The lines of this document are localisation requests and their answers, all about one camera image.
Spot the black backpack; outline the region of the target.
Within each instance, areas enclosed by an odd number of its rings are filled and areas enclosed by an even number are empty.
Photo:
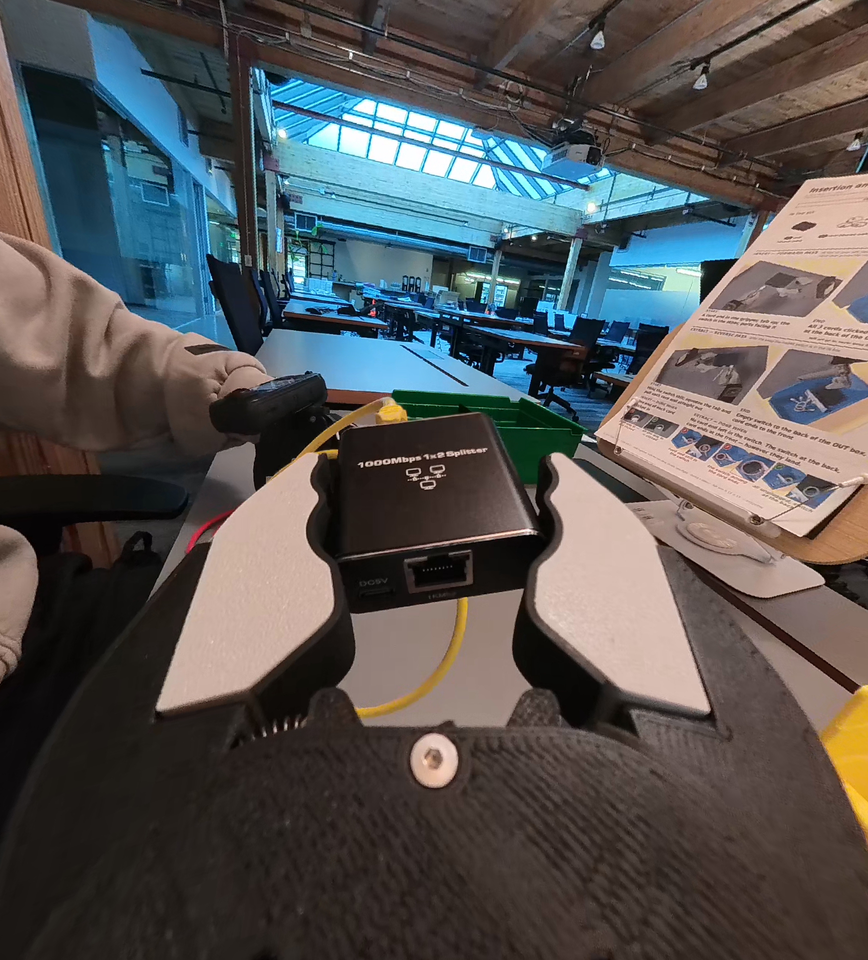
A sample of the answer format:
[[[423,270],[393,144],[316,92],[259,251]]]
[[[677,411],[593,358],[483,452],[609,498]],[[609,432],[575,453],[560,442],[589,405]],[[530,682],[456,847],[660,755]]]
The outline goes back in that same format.
[[[109,568],[94,567],[90,558],[76,552],[61,553],[58,559],[71,574],[75,597],[94,606],[106,604],[117,609],[144,606],[164,565],[149,530],[131,534]]]

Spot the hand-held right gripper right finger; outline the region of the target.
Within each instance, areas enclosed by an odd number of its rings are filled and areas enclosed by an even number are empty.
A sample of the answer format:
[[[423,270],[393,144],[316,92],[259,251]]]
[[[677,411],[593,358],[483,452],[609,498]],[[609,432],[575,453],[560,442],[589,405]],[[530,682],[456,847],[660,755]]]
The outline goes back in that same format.
[[[564,454],[540,464],[547,546],[532,563],[512,638],[515,665],[550,692],[565,723],[592,729],[630,710],[712,714],[655,538]]]

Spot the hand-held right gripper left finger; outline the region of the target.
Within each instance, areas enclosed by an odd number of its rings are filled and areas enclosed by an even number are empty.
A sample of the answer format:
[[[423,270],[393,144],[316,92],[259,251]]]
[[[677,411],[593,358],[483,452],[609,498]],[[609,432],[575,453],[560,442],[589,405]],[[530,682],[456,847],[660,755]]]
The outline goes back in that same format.
[[[235,703],[306,712],[353,664],[345,588],[324,547],[331,461],[297,458],[214,535],[163,680],[163,716]]]

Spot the printed instruction sheet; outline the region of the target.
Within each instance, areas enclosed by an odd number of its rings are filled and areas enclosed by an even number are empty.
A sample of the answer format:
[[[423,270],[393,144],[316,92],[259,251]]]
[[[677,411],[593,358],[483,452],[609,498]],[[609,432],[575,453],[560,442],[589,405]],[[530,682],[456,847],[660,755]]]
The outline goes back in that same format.
[[[868,174],[813,179],[599,427],[614,453],[803,536],[868,475]]]

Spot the black ethernet splitter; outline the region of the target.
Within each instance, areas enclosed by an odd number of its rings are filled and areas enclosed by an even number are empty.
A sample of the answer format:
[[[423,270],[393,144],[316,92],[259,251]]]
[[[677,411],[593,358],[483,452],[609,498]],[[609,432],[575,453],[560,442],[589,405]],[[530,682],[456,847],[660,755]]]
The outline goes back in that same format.
[[[331,548],[354,614],[521,591],[546,546],[482,412],[350,428],[335,467]]]

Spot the green plastic bin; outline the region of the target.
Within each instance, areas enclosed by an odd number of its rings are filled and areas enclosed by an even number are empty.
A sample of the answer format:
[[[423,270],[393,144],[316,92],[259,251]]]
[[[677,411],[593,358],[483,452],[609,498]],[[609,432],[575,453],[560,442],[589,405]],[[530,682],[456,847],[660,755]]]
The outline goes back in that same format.
[[[540,461],[553,453],[575,455],[584,427],[530,398],[429,390],[394,390],[411,420],[482,413],[493,421],[524,485],[535,485]]]

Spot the person's left forearm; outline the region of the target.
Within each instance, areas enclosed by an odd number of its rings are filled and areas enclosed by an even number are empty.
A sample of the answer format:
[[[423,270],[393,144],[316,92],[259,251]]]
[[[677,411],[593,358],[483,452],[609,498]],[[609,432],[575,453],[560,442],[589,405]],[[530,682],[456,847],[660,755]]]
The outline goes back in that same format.
[[[269,380],[254,357],[142,318],[50,250],[0,233],[0,430],[206,455],[246,438],[218,431],[211,404]]]

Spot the grey desk with wooden edge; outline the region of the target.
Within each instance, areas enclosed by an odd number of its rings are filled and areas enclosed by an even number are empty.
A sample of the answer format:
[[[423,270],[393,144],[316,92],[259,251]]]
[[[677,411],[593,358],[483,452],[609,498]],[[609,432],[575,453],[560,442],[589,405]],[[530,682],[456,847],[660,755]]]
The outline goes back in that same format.
[[[521,390],[417,342],[274,330],[256,354],[273,378],[320,374],[329,396],[361,406],[395,390],[526,398]]]

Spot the black monitor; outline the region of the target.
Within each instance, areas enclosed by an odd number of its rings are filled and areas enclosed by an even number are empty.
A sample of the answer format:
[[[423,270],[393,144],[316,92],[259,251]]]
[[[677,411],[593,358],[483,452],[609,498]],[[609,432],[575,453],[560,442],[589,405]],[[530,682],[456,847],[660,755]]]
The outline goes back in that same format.
[[[699,301],[702,306],[712,291],[736,264],[736,258],[704,260],[700,263]]]

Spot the black office chair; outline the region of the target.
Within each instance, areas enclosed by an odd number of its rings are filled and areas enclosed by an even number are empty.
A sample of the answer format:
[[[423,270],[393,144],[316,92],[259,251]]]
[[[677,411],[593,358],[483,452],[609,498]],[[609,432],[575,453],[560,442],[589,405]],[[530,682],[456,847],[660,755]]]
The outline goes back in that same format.
[[[598,353],[597,341],[602,327],[600,320],[578,318],[560,346],[538,347],[535,361],[524,367],[530,378],[528,395],[546,409],[557,404],[575,424],[580,420],[577,411],[557,390],[576,386],[584,379],[589,361]]]
[[[668,332],[669,329],[666,326],[655,326],[646,323],[641,323],[638,326],[635,332],[631,361],[626,369],[626,374],[629,377],[634,377],[640,372]]]

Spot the black high-back chair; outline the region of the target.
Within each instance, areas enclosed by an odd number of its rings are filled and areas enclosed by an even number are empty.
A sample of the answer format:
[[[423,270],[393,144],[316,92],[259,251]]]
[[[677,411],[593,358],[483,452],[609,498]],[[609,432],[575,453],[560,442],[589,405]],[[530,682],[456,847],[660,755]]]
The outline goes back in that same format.
[[[224,262],[210,253],[205,259],[210,289],[220,305],[237,350],[256,355],[263,344],[259,309],[255,308],[240,266]]]

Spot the white ceiling projector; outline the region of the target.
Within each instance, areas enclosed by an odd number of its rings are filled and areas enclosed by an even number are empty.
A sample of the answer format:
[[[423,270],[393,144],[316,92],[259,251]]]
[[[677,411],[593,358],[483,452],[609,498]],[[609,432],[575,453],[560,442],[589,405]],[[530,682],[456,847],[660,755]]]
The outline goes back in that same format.
[[[547,150],[535,176],[561,186],[591,183],[601,177],[604,158],[604,145],[593,137],[563,140]]]

